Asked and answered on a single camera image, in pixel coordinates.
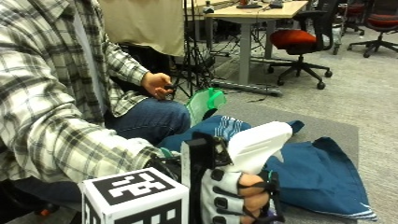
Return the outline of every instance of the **hand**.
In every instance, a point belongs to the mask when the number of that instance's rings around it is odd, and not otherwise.
[[[255,223],[256,220],[247,214],[252,213],[255,217],[259,217],[261,208],[271,200],[271,195],[264,188],[249,187],[261,182],[264,180],[259,175],[207,170],[201,179],[200,191],[204,223],[212,222],[215,218],[224,219],[225,223]],[[237,183],[249,188],[239,188]]]
[[[143,87],[159,100],[164,100],[165,96],[173,93],[173,90],[164,89],[164,86],[171,84],[171,76],[168,76],[165,73],[152,74],[148,72],[141,80]]]
[[[244,174],[239,180],[239,183],[243,186],[252,186],[255,183],[263,182],[263,178],[259,175],[248,175]],[[263,192],[261,188],[251,187],[248,189],[240,189],[239,195],[244,196],[244,205],[248,208],[249,212],[259,217],[260,209],[265,206],[265,204],[271,200],[271,195],[268,192]],[[255,220],[249,216],[244,216],[240,218],[241,224],[253,223]]]

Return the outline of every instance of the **table leg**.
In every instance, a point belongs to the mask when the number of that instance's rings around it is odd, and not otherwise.
[[[243,23],[240,27],[240,62],[239,62],[239,84],[248,85],[249,83],[249,69],[251,69],[251,56],[252,56],[252,24]]]
[[[213,49],[213,18],[207,17],[204,21],[204,29],[205,29],[205,35],[207,35],[207,48],[209,51]]]
[[[273,43],[272,43],[272,34],[276,28],[276,21],[267,21],[267,40],[265,40],[265,52],[264,58],[267,60],[273,59]]]

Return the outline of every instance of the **green object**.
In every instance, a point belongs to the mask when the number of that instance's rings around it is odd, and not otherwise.
[[[220,88],[197,91],[187,104],[191,113],[191,126],[208,119],[225,103],[225,95]]]

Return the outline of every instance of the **jeans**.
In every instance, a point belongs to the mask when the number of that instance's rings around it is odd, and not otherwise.
[[[113,129],[124,138],[140,137],[153,145],[173,134],[184,133],[191,127],[187,107],[175,101],[143,100],[125,115],[115,118],[105,113],[105,127]],[[22,191],[42,200],[68,206],[81,203],[81,192],[74,182],[46,183],[35,177],[15,180],[14,185]]]

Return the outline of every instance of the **shirt sleeve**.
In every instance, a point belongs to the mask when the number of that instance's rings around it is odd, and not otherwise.
[[[0,50],[0,175],[80,182],[141,169],[160,150],[84,121],[28,37],[0,26]]]
[[[109,75],[120,80],[141,86],[143,76],[149,70],[140,65],[133,57],[125,53],[121,47],[112,43],[108,35],[104,35],[104,54],[109,68]]]

